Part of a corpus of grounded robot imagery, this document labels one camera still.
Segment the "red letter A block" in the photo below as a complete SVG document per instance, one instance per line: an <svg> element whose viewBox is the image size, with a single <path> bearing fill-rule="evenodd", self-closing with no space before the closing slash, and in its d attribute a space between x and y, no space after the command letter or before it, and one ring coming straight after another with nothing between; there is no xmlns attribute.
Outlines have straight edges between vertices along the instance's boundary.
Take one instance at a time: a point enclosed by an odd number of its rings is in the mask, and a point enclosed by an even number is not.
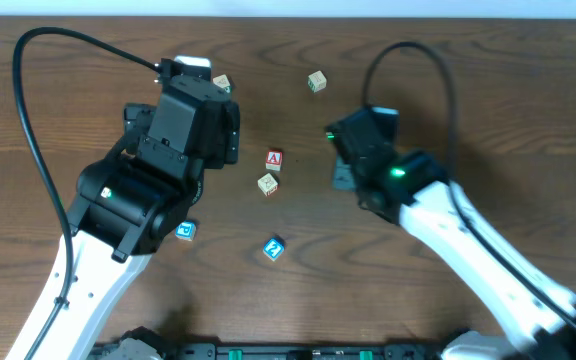
<svg viewBox="0 0 576 360"><path fill-rule="evenodd" d="M279 172L282 168L283 152L269 150L266 154L265 167L267 170Z"/></svg>

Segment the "blue number 2 block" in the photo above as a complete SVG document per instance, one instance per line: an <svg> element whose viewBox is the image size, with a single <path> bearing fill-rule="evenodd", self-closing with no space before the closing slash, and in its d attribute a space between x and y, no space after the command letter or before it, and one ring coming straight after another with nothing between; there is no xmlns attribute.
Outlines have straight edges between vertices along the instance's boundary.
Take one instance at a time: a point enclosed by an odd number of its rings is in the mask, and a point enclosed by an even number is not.
<svg viewBox="0 0 576 360"><path fill-rule="evenodd" d="M263 247L263 253L272 261L276 261L284 252L285 246L279 238L270 238Z"/></svg>

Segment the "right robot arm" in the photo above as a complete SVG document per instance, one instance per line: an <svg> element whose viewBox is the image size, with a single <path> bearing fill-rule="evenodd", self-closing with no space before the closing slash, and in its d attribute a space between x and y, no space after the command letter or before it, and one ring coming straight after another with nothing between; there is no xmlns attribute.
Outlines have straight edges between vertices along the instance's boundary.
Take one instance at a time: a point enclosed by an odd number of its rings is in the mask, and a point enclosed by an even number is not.
<svg viewBox="0 0 576 360"><path fill-rule="evenodd" d="M465 331L436 359L576 359L576 294L523 257L427 152L396 150L398 114L361 109L325 128L359 205L433 250L479 297L503 333Z"/></svg>

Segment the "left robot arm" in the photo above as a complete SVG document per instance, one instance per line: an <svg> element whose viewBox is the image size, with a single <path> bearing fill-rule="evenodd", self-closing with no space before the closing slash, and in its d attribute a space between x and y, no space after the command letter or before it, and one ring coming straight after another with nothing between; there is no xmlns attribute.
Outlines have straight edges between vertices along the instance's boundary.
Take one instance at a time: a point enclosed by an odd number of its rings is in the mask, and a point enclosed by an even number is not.
<svg viewBox="0 0 576 360"><path fill-rule="evenodd" d="M83 359L118 300L186 220L207 169L238 159L239 107L176 75L155 106L129 103L124 133L79 175L49 279L7 356Z"/></svg>

